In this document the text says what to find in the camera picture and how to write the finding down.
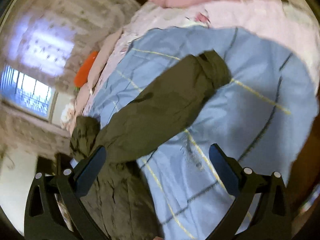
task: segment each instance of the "yellow stitching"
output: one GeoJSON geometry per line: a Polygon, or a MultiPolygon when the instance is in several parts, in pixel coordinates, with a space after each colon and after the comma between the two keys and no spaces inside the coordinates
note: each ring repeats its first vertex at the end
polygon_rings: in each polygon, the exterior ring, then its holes
{"type": "MultiPolygon", "coordinates": [[[[125,76],[124,76],[120,71],[118,71],[118,70],[117,70],[117,72],[118,72],[119,75],[121,75],[123,78],[127,79],[127,80],[133,85],[134,88],[139,89],[140,92],[142,91],[142,89],[139,88],[130,78],[125,77],[125,76]]],[[[189,137],[190,141],[193,143],[193,145],[196,147],[196,149],[197,149],[198,152],[200,153],[201,157],[202,157],[202,158],[204,159],[204,161],[207,163],[207,165],[209,166],[212,174],[215,176],[215,178],[217,179],[217,181],[219,182],[219,184],[221,185],[221,187],[226,190],[225,186],[223,185],[222,181],[220,180],[220,178],[219,178],[217,172],[215,171],[214,167],[212,166],[211,162],[210,162],[210,161],[208,160],[208,158],[204,155],[203,151],[201,150],[201,148],[199,147],[199,145],[196,143],[196,141],[194,140],[194,138],[192,137],[192,135],[190,134],[190,132],[189,132],[187,129],[185,129],[184,132],[186,132],[186,133],[188,134],[188,137],[189,137]]],[[[247,212],[247,216],[248,216],[248,218],[251,220],[252,216],[251,216],[251,214],[250,214],[249,212],[247,212]]]]}
{"type": "Polygon", "coordinates": [[[174,56],[162,54],[162,53],[160,53],[160,52],[148,51],[148,50],[140,50],[140,49],[135,49],[135,48],[133,48],[133,50],[140,51],[140,52],[146,52],[146,53],[153,53],[153,54],[157,54],[157,55],[162,55],[162,56],[174,58],[174,59],[176,59],[176,60],[180,60],[178,57],[174,57],[174,56]]]}
{"type": "Polygon", "coordinates": [[[119,112],[119,109],[118,109],[118,107],[117,107],[116,102],[115,102],[115,101],[113,101],[113,100],[111,100],[111,99],[108,99],[108,100],[109,100],[109,101],[111,101],[111,102],[115,105],[116,110],[119,112]]]}
{"type": "MultiPolygon", "coordinates": [[[[166,56],[166,57],[170,57],[170,58],[174,58],[176,60],[180,60],[180,58],[177,58],[177,57],[173,57],[173,56],[170,56],[170,55],[167,55],[167,54],[163,54],[163,53],[159,53],[159,52],[155,52],[155,51],[148,51],[148,50],[140,50],[140,49],[135,49],[133,48],[133,50],[136,50],[136,51],[140,51],[140,52],[146,52],[146,53],[154,53],[154,54],[157,54],[157,55],[162,55],[162,56],[166,56]]],[[[237,85],[243,87],[244,89],[248,90],[249,92],[253,93],[254,95],[256,95],[257,97],[261,98],[262,100],[268,102],[269,104],[272,104],[274,106],[276,106],[277,108],[279,108],[281,111],[283,111],[285,114],[291,114],[290,110],[286,109],[285,107],[277,104],[276,102],[270,100],[269,98],[261,95],[260,93],[258,93],[257,91],[253,90],[251,87],[248,87],[246,86],[245,84],[243,84],[242,82],[240,82],[239,80],[236,80],[236,79],[231,79],[231,82],[234,82],[236,83],[237,85]]]]}
{"type": "Polygon", "coordinates": [[[135,89],[139,90],[139,92],[142,92],[142,89],[141,89],[140,87],[138,87],[130,78],[125,77],[119,70],[117,70],[117,72],[118,72],[118,74],[119,74],[120,76],[122,76],[123,78],[125,78],[126,80],[128,80],[128,81],[131,83],[131,85],[133,85],[133,87],[134,87],[135,89]]]}
{"type": "Polygon", "coordinates": [[[285,107],[277,104],[276,102],[270,100],[269,98],[261,95],[260,93],[258,93],[257,91],[253,90],[251,87],[246,86],[245,84],[243,84],[242,82],[240,82],[239,80],[236,79],[231,79],[231,82],[236,83],[237,85],[243,87],[244,89],[248,90],[249,92],[253,93],[254,95],[256,95],[257,97],[261,98],[262,100],[268,102],[269,104],[274,105],[275,107],[279,108],[281,111],[283,111],[285,114],[291,114],[290,110],[286,109],[285,107]]]}
{"type": "Polygon", "coordinates": [[[194,239],[194,236],[185,229],[185,227],[180,223],[180,221],[179,221],[179,220],[177,219],[177,217],[175,216],[175,214],[174,214],[174,212],[173,212],[173,209],[172,209],[172,207],[171,207],[170,204],[169,204],[169,200],[168,200],[167,196],[165,195],[164,190],[163,190],[163,188],[162,188],[162,186],[161,186],[161,183],[160,183],[160,181],[158,180],[157,176],[154,174],[154,172],[153,172],[153,170],[151,169],[151,167],[149,166],[149,164],[147,164],[146,160],[143,160],[143,162],[144,162],[144,164],[147,166],[147,168],[148,168],[148,170],[150,171],[152,177],[153,177],[154,180],[156,181],[158,187],[160,188],[160,190],[161,190],[162,193],[164,194],[164,197],[165,197],[165,199],[166,199],[166,201],[167,201],[167,205],[168,205],[168,207],[169,207],[169,209],[170,209],[170,212],[171,212],[171,214],[172,214],[172,216],[173,216],[174,221],[178,224],[178,226],[179,226],[189,237],[191,237],[192,239],[194,239]]]}
{"type": "MultiPolygon", "coordinates": [[[[225,186],[223,185],[221,179],[219,178],[216,170],[214,169],[212,163],[208,160],[207,156],[205,156],[205,154],[203,153],[203,151],[201,150],[201,148],[199,147],[199,145],[195,142],[194,138],[192,137],[192,135],[190,134],[190,132],[185,129],[184,130],[185,133],[188,134],[188,137],[190,139],[190,141],[193,143],[193,145],[196,147],[198,153],[201,155],[201,157],[204,159],[204,161],[207,163],[209,169],[211,170],[212,174],[215,176],[215,178],[217,179],[218,183],[220,184],[220,186],[226,190],[225,186]]],[[[249,220],[252,220],[252,215],[249,213],[249,211],[247,212],[247,217],[249,218],[249,220]]]]}

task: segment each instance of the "wall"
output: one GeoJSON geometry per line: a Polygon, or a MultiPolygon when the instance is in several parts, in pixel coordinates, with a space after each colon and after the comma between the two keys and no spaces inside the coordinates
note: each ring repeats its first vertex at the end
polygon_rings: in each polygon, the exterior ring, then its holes
{"type": "Polygon", "coordinates": [[[0,236],[1,239],[25,240],[21,234],[14,228],[10,220],[4,214],[0,206],[0,236]]]}
{"type": "Polygon", "coordinates": [[[59,93],[58,98],[54,107],[53,116],[52,116],[52,123],[61,126],[60,118],[62,111],[65,109],[66,105],[70,102],[70,100],[74,98],[72,95],[68,95],[65,93],[59,93]]]}
{"type": "Polygon", "coordinates": [[[36,163],[37,156],[23,149],[9,149],[0,168],[0,205],[20,233],[24,232],[24,212],[36,163]]]}

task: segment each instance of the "metal screw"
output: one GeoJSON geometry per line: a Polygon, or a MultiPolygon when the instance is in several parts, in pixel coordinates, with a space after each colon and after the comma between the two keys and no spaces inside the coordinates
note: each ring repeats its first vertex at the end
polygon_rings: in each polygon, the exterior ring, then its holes
{"type": "Polygon", "coordinates": [[[35,177],[36,179],[40,179],[42,177],[42,173],[41,172],[37,173],[35,177]]]}
{"type": "Polygon", "coordinates": [[[71,174],[71,170],[70,169],[65,169],[64,171],[63,171],[63,175],[66,175],[66,176],[68,176],[68,175],[70,175],[71,174]]]}
{"type": "Polygon", "coordinates": [[[279,172],[276,171],[276,172],[274,172],[273,174],[274,174],[274,176],[275,176],[276,178],[278,178],[278,179],[281,178],[281,174],[280,174],[279,172]]]}
{"type": "Polygon", "coordinates": [[[244,173],[250,175],[252,174],[252,170],[250,168],[244,168],[244,173]]]}

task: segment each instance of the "orange object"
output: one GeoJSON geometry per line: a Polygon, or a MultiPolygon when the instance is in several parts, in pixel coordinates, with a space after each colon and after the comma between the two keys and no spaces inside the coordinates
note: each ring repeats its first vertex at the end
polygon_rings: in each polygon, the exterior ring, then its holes
{"type": "Polygon", "coordinates": [[[86,82],[88,81],[88,75],[89,75],[90,69],[91,69],[98,53],[99,53],[98,51],[92,52],[89,55],[89,57],[87,57],[85,62],[82,64],[81,68],[79,69],[79,71],[73,81],[76,87],[80,88],[84,84],[86,84],[86,82]]]}

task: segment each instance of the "window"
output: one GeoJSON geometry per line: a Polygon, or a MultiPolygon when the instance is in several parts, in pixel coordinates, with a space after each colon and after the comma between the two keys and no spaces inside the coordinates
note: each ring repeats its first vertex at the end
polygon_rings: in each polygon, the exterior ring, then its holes
{"type": "Polygon", "coordinates": [[[0,79],[0,93],[8,103],[49,120],[54,95],[49,86],[7,65],[0,79]]]}

